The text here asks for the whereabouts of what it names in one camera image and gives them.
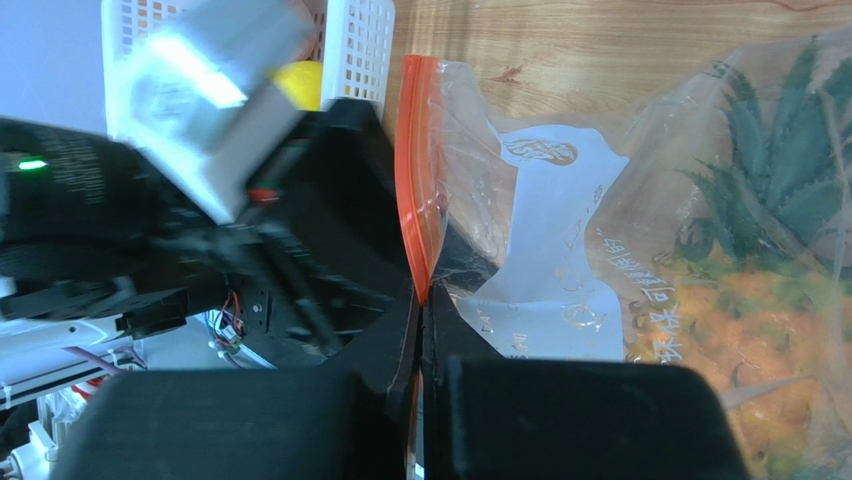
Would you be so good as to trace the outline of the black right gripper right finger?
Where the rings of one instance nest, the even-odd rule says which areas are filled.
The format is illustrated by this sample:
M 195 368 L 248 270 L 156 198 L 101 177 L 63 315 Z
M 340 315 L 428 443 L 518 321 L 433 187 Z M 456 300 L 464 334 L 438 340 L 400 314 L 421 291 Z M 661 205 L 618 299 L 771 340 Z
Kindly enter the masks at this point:
M 678 366 L 508 359 L 434 286 L 422 308 L 429 479 L 745 479 L 710 386 Z

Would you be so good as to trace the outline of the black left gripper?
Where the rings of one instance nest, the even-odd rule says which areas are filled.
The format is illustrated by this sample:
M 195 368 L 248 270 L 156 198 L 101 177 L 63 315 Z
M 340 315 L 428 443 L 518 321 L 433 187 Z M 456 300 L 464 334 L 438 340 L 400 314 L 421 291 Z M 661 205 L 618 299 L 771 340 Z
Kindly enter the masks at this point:
M 169 250 L 224 270 L 248 333 L 327 358 L 411 291 L 393 171 L 374 106 L 305 114 L 241 183 L 228 226 L 171 234 Z

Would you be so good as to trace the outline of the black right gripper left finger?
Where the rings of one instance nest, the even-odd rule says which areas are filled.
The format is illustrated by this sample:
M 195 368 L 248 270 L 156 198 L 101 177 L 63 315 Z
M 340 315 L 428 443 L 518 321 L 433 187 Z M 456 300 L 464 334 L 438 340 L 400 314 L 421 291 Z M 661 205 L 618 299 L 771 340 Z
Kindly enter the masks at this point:
M 323 364 L 125 373 L 94 395 L 55 479 L 410 479 L 415 326 L 404 288 Z

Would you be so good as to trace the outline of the yellow fake orange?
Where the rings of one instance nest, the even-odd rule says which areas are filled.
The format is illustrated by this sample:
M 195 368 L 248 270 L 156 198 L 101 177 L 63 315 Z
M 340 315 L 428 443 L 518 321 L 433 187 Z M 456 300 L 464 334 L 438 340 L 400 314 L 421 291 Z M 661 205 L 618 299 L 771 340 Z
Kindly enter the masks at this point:
M 271 81 L 299 110 L 321 109 L 323 65 L 314 60 L 293 62 L 271 73 Z

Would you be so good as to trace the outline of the clear zip top bag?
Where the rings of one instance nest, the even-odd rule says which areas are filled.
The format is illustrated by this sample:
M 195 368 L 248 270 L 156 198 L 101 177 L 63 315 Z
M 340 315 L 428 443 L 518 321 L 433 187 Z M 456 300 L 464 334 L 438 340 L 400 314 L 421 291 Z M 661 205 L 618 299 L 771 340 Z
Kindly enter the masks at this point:
M 849 28 L 813 36 L 851 53 Z M 419 294 L 445 285 L 507 357 L 627 361 L 629 306 L 645 293 L 633 275 L 687 212 L 672 168 L 715 138 L 711 65 L 765 70 L 769 53 L 813 36 L 738 47 L 612 116 L 502 117 L 468 65 L 407 56 L 397 191 Z

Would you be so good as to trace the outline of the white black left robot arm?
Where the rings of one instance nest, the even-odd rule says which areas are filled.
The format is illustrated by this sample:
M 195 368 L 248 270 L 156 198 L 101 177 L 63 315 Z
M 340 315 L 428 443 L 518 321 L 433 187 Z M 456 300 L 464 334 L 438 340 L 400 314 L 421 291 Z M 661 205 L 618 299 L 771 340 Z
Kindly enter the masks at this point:
M 213 311 L 217 330 L 339 351 L 408 286 L 393 148 L 374 110 L 308 112 L 217 225 L 127 144 L 1 123 L 5 321 L 112 317 L 138 338 Z

